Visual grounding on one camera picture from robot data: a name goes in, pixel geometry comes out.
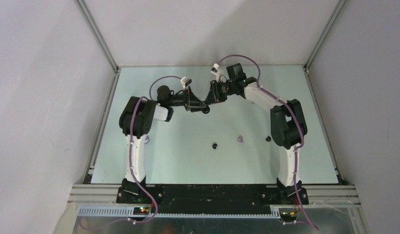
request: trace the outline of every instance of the white tabletop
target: white tabletop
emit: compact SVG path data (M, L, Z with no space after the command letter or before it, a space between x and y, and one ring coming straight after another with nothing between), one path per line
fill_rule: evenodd
M300 66L261 66L260 83L283 99L298 99L308 127L300 154L303 183L337 183L314 103ZM254 66L244 66L248 77L257 77ZM92 183L121 183L125 175L127 148L119 127L120 115L131 96L147 96L153 81L165 75L189 76L194 94L204 100L210 67L122 68L95 164ZM160 85L176 92L175 78ZM210 106L210 113L191 113L174 107L170 122L154 121L145 145L147 183L168 184L274 184L279 173L279 147L265 139L270 135L269 114L240 96ZM237 141L243 136L243 143Z

